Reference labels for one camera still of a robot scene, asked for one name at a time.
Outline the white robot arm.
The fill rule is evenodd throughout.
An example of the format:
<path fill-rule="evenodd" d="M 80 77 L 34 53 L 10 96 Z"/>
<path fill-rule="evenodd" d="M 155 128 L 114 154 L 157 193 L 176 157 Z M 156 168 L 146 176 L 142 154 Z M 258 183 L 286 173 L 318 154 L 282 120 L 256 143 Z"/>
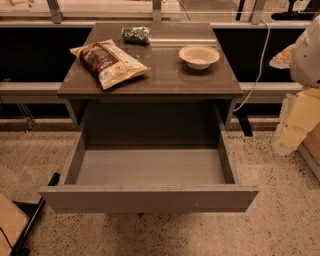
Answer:
<path fill-rule="evenodd" d="M 274 151 L 287 155 L 320 122 L 320 16 L 313 19 L 294 44 L 273 57 L 269 65 L 289 68 L 291 79 L 303 86 L 299 93 L 284 98 L 273 138 Z"/>

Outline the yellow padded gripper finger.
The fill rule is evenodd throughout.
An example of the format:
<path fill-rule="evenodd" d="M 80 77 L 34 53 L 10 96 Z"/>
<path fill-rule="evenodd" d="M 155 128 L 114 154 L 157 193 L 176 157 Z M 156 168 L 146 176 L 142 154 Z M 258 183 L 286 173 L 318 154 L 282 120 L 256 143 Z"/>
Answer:
<path fill-rule="evenodd" d="M 311 88 L 282 102 L 279 124 L 273 137 L 273 150 L 279 155 L 295 151 L 308 133 L 320 122 L 320 90 Z"/>

